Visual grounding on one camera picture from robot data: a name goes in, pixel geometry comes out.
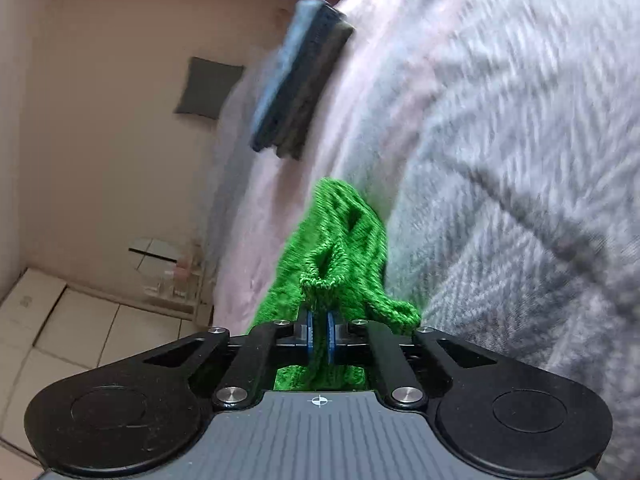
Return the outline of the green knitted sweater vest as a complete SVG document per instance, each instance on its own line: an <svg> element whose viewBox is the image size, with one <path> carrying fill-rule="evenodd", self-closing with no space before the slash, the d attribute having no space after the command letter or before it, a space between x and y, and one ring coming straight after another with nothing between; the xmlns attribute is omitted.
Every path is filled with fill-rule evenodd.
<svg viewBox="0 0 640 480"><path fill-rule="evenodd" d="M386 295L386 254L385 226L360 194L344 181L320 180L221 385L245 389L248 403L267 390L370 389L392 405L423 403L425 393L400 344L418 327L420 314ZM314 316L314 354L307 366L293 364L300 309ZM352 365L328 363L330 311L356 330Z"/></svg>

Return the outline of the folded grey dark clothes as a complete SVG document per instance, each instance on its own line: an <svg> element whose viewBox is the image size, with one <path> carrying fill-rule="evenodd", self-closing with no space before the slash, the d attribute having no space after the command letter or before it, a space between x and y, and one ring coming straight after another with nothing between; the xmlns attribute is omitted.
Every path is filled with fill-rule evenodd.
<svg viewBox="0 0 640 480"><path fill-rule="evenodd" d="M293 116L285 125L285 129L270 146L280 158L299 159L302 156L311 119L320 100L334 66L340 59L342 51L354 28L346 20L346 16L326 2L326 40L311 64L309 77L303 84L302 95L295 101Z"/></svg>

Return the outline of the white dressing table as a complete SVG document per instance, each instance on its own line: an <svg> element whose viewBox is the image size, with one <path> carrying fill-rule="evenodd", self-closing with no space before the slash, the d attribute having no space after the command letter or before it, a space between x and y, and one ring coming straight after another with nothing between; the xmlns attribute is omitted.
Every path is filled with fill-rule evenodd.
<svg viewBox="0 0 640 480"><path fill-rule="evenodd" d="M197 238L186 244L174 244L182 251L178 261L191 266L191 276L187 282L175 282L174 278L145 278L141 275L142 290L154 306L183 313L197 326L212 324L214 307L210 300L213 288L212 274L207 270L203 244Z"/></svg>

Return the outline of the pink cup on dresser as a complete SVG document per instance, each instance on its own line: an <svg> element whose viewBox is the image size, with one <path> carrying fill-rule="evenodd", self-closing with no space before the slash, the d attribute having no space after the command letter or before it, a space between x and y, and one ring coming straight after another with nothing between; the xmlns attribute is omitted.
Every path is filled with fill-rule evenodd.
<svg viewBox="0 0 640 480"><path fill-rule="evenodd" d="M191 266L185 261L178 261L172 271L175 282L187 282L191 276Z"/></svg>

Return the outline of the round vanity mirror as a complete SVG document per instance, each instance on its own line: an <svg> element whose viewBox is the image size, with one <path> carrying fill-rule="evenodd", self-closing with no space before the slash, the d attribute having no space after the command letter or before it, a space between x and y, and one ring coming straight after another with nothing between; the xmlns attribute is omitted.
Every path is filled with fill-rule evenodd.
<svg viewBox="0 0 640 480"><path fill-rule="evenodd" d="M145 278L167 278L174 273L182 251L166 240L138 237L128 246L129 263Z"/></svg>

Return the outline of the grey pillow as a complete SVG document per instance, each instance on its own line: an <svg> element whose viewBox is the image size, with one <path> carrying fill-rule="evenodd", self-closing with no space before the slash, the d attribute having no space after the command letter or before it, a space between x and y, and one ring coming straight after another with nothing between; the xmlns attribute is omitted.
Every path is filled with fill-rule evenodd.
<svg viewBox="0 0 640 480"><path fill-rule="evenodd" d="M217 120L224 102L244 73L244 66L190 58L186 85L174 113Z"/></svg>

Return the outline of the white sliding wardrobe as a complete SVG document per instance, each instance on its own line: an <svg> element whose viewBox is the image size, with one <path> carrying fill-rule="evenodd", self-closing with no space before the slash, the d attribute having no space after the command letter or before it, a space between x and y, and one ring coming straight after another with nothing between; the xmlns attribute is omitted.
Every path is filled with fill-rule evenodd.
<svg viewBox="0 0 640 480"><path fill-rule="evenodd" d="M28 269L1 304L1 477L41 474L24 430L44 387L196 331L189 320L78 292Z"/></svg>

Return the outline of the pink grey bed quilt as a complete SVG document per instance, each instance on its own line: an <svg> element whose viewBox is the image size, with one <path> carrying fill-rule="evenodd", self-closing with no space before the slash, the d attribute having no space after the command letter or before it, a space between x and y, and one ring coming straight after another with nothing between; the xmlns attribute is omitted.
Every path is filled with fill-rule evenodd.
<svg viewBox="0 0 640 480"><path fill-rule="evenodd" d="M355 33L303 157L229 159L214 320L239 333L314 184L386 225L426 325L581 382L639 474L639 0L342 0Z"/></svg>

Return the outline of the folded blue jeans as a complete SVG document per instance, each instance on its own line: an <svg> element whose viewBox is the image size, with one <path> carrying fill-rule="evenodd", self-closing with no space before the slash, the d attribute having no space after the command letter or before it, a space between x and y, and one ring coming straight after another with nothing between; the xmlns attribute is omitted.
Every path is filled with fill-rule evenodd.
<svg viewBox="0 0 640 480"><path fill-rule="evenodd" d="M292 118L295 101L302 95L311 64L326 40L325 21L324 0L299 0L296 3L294 16L250 124L250 147L255 152L273 146Z"/></svg>

